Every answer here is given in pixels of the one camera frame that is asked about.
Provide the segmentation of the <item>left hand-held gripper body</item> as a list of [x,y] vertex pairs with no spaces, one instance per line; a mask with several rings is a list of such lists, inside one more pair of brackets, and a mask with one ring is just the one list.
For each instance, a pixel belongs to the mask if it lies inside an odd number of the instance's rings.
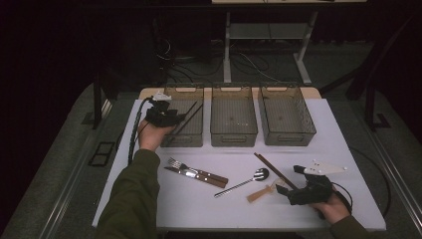
[[180,119],[180,117],[171,117],[167,114],[167,111],[170,110],[171,100],[171,96],[162,92],[155,93],[148,100],[152,107],[147,110],[145,120],[157,127],[171,126],[175,119]]

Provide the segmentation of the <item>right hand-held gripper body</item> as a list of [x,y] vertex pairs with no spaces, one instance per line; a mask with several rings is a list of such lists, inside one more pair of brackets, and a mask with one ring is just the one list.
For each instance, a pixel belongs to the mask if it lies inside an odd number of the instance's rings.
[[335,193],[344,204],[347,199],[337,191],[333,190],[332,182],[328,179],[329,174],[346,172],[346,167],[313,160],[309,166],[305,166],[307,185],[304,188],[293,189],[288,195],[292,205],[305,205],[319,202],[327,202],[330,196]]

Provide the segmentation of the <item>smoky clear plastic bin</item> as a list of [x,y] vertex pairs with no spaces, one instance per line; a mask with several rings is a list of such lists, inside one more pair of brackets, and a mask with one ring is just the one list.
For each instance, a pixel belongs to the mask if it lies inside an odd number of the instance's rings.
[[202,146],[204,86],[202,84],[167,84],[164,93],[171,97],[169,109],[177,110],[177,114],[185,115],[185,118],[164,138],[161,146]]
[[211,144],[215,147],[253,147],[258,134],[252,88],[222,83],[212,87]]
[[308,146],[317,133],[301,88],[260,83],[258,103],[265,145]]

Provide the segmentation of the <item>metal spoon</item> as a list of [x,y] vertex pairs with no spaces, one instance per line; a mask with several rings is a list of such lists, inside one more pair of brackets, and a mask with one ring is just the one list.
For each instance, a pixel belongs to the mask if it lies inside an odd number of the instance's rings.
[[270,172],[267,168],[259,168],[254,172],[253,176],[250,179],[248,179],[244,182],[241,182],[237,185],[234,185],[234,186],[232,186],[232,187],[230,187],[226,190],[218,192],[214,195],[214,197],[218,198],[220,196],[226,195],[226,194],[232,192],[233,190],[235,190],[235,189],[237,189],[237,188],[239,188],[243,185],[246,185],[247,183],[253,182],[253,181],[264,181],[269,177],[269,175],[270,175]]

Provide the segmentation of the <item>wooden handle fork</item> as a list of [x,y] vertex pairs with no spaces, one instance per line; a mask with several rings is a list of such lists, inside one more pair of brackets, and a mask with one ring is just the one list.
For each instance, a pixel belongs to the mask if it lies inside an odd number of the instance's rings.
[[219,175],[216,175],[216,174],[213,174],[213,173],[201,170],[201,169],[192,168],[192,167],[186,165],[185,163],[180,162],[180,161],[178,161],[178,160],[176,160],[172,157],[170,157],[167,162],[170,165],[172,165],[172,166],[174,166],[178,169],[189,169],[193,172],[199,173],[199,174],[204,175],[204,176],[209,176],[210,178],[215,179],[215,180],[220,181],[220,182],[223,182],[223,183],[228,183],[228,181],[229,181],[229,179],[226,178],[226,177],[222,177],[222,176],[219,176]]

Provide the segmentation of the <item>person's left hand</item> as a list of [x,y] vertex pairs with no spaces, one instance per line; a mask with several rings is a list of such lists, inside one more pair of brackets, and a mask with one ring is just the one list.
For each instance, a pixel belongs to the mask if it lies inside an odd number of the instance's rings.
[[173,130],[173,126],[157,127],[146,120],[142,120],[138,127],[139,148],[156,151],[164,137]]

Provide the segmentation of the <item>person's right hand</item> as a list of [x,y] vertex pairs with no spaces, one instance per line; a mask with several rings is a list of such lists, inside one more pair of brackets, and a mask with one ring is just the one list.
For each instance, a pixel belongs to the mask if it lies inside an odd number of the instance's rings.
[[313,203],[311,208],[321,212],[325,220],[331,225],[350,216],[345,204],[335,193],[330,196],[327,202]]

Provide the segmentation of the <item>white table cover sheet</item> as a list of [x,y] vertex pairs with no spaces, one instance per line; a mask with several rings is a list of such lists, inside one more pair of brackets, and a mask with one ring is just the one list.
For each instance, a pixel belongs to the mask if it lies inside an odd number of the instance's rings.
[[[303,175],[294,165],[309,166],[313,160],[346,167],[330,180],[351,196],[353,216],[368,230],[383,230],[385,220],[357,167],[331,109],[324,99],[310,99],[307,106],[316,126],[316,135],[308,146],[268,146],[257,138],[253,147],[214,147],[210,130],[203,130],[200,147],[165,147],[157,154],[158,168],[157,226],[161,230],[205,231],[309,231],[326,224],[306,205],[292,205],[278,192],[268,193],[253,203],[247,196],[272,183],[283,174],[295,186],[304,187]],[[250,179],[259,168],[267,168],[269,177],[253,181],[215,198],[221,188],[170,170],[172,157],[191,167],[229,179],[228,188]]]

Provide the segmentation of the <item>black metal stand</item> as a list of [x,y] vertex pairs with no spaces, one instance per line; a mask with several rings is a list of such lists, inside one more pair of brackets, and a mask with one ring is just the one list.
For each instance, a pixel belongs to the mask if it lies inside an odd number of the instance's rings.
[[381,92],[410,128],[422,131],[422,5],[380,17],[368,57],[319,92],[326,94],[349,82],[345,95],[351,101],[365,98],[364,120],[371,129],[386,125],[384,119],[374,121],[375,94]]
[[103,118],[104,99],[112,100],[118,93],[118,84],[111,69],[99,71],[94,76],[94,123],[96,129]]

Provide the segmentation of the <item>grey metal frame desk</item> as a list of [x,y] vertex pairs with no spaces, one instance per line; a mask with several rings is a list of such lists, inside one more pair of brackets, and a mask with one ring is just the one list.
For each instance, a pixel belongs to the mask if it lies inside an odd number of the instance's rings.
[[[311,36],[317,20],[317,7],[357,6],[367,0],[211,0],[214,7],[228,7],[225,11],[225,38],[223,76],[224,82],[232,81],[231,73],[231,41],[232,40],[300,40],[301,47],[293,53],[294,61],[304,84],[312,83],[304,63]],[[310,7],[311,13],[302,23],[235,23],[231,14],[240,8],[270,10],[287,9],[288,7]]]

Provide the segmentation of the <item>metal floor rail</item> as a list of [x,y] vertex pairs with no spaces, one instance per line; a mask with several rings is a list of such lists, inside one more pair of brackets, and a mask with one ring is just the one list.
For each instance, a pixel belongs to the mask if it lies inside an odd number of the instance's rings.
[[364,126],[363,128],[370,141],[372,142],[377,154],[379,155],[381,165],[386,171],[389,179],[392,181],[392,185],[398,193],[399,198],[406,208],[406,211],[409,214],[413,224],[422,234],[422,205],[417,201],[416,197],[405,183],[403,176],[393,162],[392,157],[387,152],[386,147],[381,143],[377,133],[372,131],[368,126]]
[[105,100],[103,105],[102,121],[96,129],[91,127],[89,130],[89,134],[87,135],[82,148],[78,151],[78,157],[75,165],[72,168],[71,173],[56,202],[54,203],[52,212],[50,213],[48,220],[39,235],[39,239],[54,239],[59,225],[61,224],[61,221],[66,214],[73,195],[75,194],[83,170],[88,163],[88,160],[91,158],[93,148],[98,141],[98,137],[104,127],[105,120],[111,109],[112,103],[109,100]]

